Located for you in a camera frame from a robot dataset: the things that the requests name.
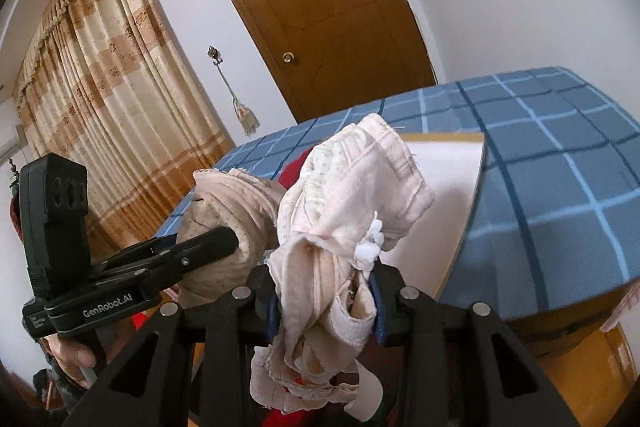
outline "hanging tassel ornament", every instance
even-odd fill
[[[229,93],[231,93],[231,97],[234,100],[234,110],[236,112],[236,117],[238,118],[238,121],[241,123],[242,128],[244,129],[244,134],[247,136],[251,136],[253,133],[255,133],[258,127],[260,127],[260,122],[258,122],[258,119],[255,118],[254,112],[246,107],[242,102],[240,102],[240,100],[238,100],[238,97],[234,93],[234,90],[231,89],[231,86],[227,82],[224,73],[220,69],[220,64],[222,63],[222,56],[220,55],[220,52],[213,46],[209,46],[207,55],[209,55],[211,60],[213,60],[215,67],[218,68],[218,72],[220,73],[220,76],[225,83],[226,89],[228,89]]]

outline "white board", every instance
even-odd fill
[[[402,136],[435,201],[380,261],[397,267],[404,282],[438,298],[460,249],[473,208],[484,155],[484,135]]]

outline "metal screw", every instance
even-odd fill
[[[246,299],[249,295],[251,295],[251,288],[247,286],[238,286],[237,288],[234,288],[234,290],[231,292],[231,295],[234,296],[234,299]]]
[[[162,306],[160,306],[160,314],[162,317],[171,317],[172,315],[177,314],[178,312],[178,304],[175,302],[165,302]]]
[[[405,286],[400,290],[400,296],[403,299],[412,301],[414,299],[417,299],[420,296],[420,292],[413,286]]]
[[[484,302],[476,302],[476,304],[471,306],[471,309],[476,315],[480,315],[481,317],[486,317],[491,313],[491,307],[489,304],[484,304]]]

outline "wooden floor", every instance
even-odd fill
[[[635,382],[620,326],[595,331],[565,355],[538,362],[582,427],[604,427]]]

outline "curtain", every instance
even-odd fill
[[[88,170],[96,257],[154,235],[230,149],[152,0],[68,0],[14,100],[36,156]]]

